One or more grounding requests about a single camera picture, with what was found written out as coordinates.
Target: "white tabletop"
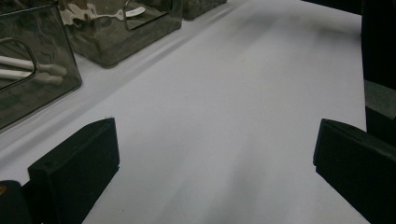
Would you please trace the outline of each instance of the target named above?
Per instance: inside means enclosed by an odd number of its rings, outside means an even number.
[[[84,223],[368,223],[312,163],[322,118],[365,129],[361,17],[230,0],[0,134],[0,179],[114,117],[120,170]]]

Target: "white table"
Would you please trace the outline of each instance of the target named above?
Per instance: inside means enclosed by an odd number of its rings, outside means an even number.
[[[368,223],[315,172],[322,118],[365,129],[361,17],[230,0],[0,134],[0,179],[115,117],[120,170],[84,223]]]

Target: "transparent plastic container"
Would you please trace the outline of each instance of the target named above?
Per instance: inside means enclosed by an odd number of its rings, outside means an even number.
[[[0,130],[81,85],[55,1],[0,1]]]
[[[105,68],[181,26],[182,0],[61,0],[74,52]]]
[[[226,2],[227,0],[183,0],[183,18],[194,20],[210,9]]]

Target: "table surface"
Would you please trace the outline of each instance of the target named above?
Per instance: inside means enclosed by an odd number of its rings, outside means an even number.
[[[320,120],[365,129],[361,17],[230,0],[0,134],[0,179],[114,117],[120,170],[84,223],[368,223],[312,163]]]

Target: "plastic bin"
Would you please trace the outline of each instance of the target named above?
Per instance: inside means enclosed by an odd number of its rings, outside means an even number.
[[[0,2],[0,130],[81,85],[55,1]]]
[[[72,50],[105,68],[181,26],[182,0],[62,0]]]
[[[208,10],[226,2],[227,0],[183,0],[183,18],[194,20]]]

